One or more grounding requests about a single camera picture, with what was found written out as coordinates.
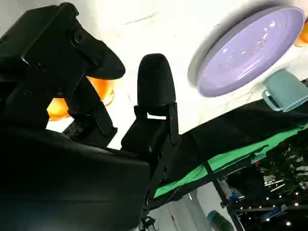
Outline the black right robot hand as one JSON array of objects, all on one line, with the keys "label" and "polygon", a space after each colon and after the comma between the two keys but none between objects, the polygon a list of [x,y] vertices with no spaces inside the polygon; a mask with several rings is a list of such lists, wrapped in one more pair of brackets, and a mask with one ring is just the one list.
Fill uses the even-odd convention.
[{"label": "black right robot hand", "polygon": [[119,57],[64,2],[26,11],[0,39],[0,228],[155,230],[148,214],[179,143],[166,57],[143,57],[135,121],[117,128],[90,77],[119,79]]}]

